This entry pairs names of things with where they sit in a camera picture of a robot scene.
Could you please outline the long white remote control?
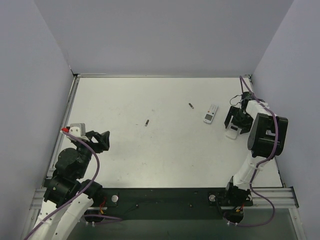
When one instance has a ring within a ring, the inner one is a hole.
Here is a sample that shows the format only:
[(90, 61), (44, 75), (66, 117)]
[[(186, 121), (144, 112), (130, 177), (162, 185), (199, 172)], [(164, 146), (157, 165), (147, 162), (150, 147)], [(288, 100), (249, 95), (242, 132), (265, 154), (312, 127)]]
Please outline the long white remote control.
[(228, 139), (236, 140), (239, 134), (239, 130), (240, 129), (236, 125), (230, 123), (229, 126), (226, 128), (225, 136)]

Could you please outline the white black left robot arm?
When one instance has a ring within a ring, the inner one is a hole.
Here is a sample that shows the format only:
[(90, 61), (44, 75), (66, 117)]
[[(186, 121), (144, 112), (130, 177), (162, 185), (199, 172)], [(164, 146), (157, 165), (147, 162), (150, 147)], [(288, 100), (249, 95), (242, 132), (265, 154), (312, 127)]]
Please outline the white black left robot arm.
[(41, 211), (26, 240), (65, 240), (85, 211), (106, 202), (95, 179), (100, 170), (98, 154), (110, 149), (110, 132), (86, 132), (82, 124), (62, 128), (75, 148), (58, 155), (51, 178), (44, 181)]

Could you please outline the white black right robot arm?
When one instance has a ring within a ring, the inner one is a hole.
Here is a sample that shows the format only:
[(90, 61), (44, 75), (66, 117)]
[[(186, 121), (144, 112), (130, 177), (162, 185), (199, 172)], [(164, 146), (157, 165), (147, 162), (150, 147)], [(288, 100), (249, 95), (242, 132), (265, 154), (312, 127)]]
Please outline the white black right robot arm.
[(251, 205), (251, 186), (266, 163), (279, 156), (284, 149), (288, 119), (278, 116), (268, 104), (249, 91), (241, 95), (240, 107), (231, 106), (224, 120), (226, 136), (235, 140), (249, 134), (249, 151), (239, 171), (228, 182), (223, 202), (229, 206)]

